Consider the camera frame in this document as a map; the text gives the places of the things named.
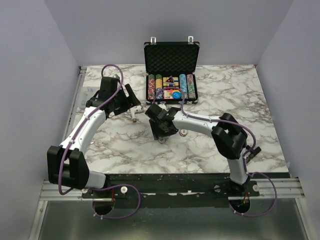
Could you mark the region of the white red chip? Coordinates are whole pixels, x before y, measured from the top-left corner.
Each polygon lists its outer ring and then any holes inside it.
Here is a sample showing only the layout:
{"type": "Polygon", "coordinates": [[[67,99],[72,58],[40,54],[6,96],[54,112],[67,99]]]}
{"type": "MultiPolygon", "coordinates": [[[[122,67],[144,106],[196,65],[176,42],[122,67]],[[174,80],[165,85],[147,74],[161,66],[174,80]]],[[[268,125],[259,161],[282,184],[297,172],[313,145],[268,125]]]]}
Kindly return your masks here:
{"type": "Polygon", "coordinates": [[[166,142],[166,140],[165,140],[165,139],[159,139],[158,142],[159,142],[160,144],[163,144],[163,143],[166,142]]]}
{"type": "Polygon", "coordinates": [[[186,136],[188,135],[188,130],[186,130],[186,129],[180,129],[180,130],[179,130],[179,135],[180,135],[181,137],[186,137],[186,136]]]}

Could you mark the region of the red playing card box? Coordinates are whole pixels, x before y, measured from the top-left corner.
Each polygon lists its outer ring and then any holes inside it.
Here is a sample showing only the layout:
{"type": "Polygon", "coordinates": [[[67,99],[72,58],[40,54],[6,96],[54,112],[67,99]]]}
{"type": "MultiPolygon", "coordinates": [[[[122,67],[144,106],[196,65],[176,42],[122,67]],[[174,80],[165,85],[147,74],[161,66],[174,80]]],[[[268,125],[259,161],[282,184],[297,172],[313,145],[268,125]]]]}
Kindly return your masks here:
{"type": "Polygon", "coordinates": [[[178,91],[178,90],[174,90],[174,89],[164,90],[164,91],[163,91],[163,98],[164,98],[164,99],[174,99],[174,98],[171,96],[171,92],[173,92],[173,91],[178,91]]]}

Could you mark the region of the blue round button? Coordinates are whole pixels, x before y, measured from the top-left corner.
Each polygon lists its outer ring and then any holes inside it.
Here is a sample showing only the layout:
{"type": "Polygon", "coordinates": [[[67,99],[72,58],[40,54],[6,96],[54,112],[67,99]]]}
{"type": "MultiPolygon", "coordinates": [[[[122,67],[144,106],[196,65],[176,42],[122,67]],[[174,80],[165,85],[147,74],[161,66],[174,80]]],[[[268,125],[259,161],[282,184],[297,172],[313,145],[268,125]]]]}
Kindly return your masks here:
{"type": "Polygon", "coordinates": [[[182,94],[181,94],[180,91],[175,90],[175,91],[173,91],[173,92],[175,92],[175,96],[172,97],[173,99],[180,99],[180,98],[182,97],[182,94]]]}

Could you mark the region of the white red chip bottom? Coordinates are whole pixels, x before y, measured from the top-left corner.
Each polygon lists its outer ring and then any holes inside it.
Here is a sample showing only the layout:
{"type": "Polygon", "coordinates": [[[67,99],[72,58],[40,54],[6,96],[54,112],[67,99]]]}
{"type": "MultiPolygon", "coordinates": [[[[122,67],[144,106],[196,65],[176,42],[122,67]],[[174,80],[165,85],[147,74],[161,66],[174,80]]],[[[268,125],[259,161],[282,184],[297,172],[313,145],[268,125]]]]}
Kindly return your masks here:
{"type": "Polygon", "coordinates": [[[159,142],[160,144],[163,144],[163,143],[166,142],[166,140],[165,140],[165,139],[159,139],[158,142],[159,142]]]}

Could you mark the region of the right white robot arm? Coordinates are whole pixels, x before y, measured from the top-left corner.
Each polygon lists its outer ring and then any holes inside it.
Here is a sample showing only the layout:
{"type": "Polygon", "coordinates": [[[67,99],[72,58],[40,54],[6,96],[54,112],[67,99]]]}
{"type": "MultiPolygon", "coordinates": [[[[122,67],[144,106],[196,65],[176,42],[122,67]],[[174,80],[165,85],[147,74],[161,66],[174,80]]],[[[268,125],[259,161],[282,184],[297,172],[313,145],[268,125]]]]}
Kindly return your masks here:
{"type": "Polygon", "coordinates": [[[227,159],[230,170],[230,191],[241,196],[248,190],[250,175],[247,163],[261,149],[256,147],[256,137],[247,127],[239,124],[235,118],[224,113],[220,117],[190,114],[182,107],[169,110],[152,104],[145,114],[153,138],[159,140],[175,135],[180,130],[192,131],[213,138],[218,152],[227,159]]]}

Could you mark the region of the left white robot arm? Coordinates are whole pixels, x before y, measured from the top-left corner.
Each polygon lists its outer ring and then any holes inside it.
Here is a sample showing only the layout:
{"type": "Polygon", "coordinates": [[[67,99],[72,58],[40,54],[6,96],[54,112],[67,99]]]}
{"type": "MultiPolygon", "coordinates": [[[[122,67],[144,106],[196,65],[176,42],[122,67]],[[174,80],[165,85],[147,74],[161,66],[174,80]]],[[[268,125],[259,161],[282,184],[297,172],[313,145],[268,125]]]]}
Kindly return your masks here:
{"type": "Polygon", "coordinates": [[[140,104],[130,84],[121,86],[118,78],[103,77],[99,90],[86,101],[83,115],[71,134],[59,146],[48,149],[49,182],[59,187],[93,189],[99,197],[107,197],[111,191],[107,176],[89,170],[86,150],[110,114],[117,116],[140,104]]]}

